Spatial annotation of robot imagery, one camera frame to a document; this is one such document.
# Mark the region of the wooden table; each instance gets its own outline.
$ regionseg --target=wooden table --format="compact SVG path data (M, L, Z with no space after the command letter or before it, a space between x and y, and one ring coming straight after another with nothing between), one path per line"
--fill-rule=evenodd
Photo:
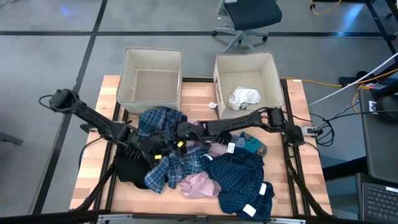
M120 76L118 75L104 76L95 108L96 111L109 119L113 115L119 79ZM299 118L310 119L302 82L299 80L287 80L287 84L293 114ZM208 107L211 101L215 102L212 83L183 83L181 110L189 119L217 119L214 110ZM133 120L133 126L137 125L137 116L131 116L129 119ZM297 119L294 122L299 126L310 125L309 122ZM289 186L280 134L268 133L260 128L247 128L238 132L241 131L255 136L268 147L268 153L264 157L264 180L269 181L274 186L275 197L272 199L271 215L273 217L291 217L292 206L290 204ZM98 138L98 134L91 133L87 141L90 142L96 138ZM305 137L305 141L315 144L315 140L310 137ZM100 141L86 148L70 208L79 206L98 183L105 147L106 142ZM322 208L331 214L317 150L306 144L300 146L300 155L307 188ZM296 185L295 189L299 213L304 214L300 190ZM104 187L100 208L104 208L107 193L108 185ZM151 190L138 189L132 183L122 183L118 179L116 179L111 211L146 214L229 215L221 211L217 198L187 199L181 194L179 186L176 189L165 187L161 194L157 194Z

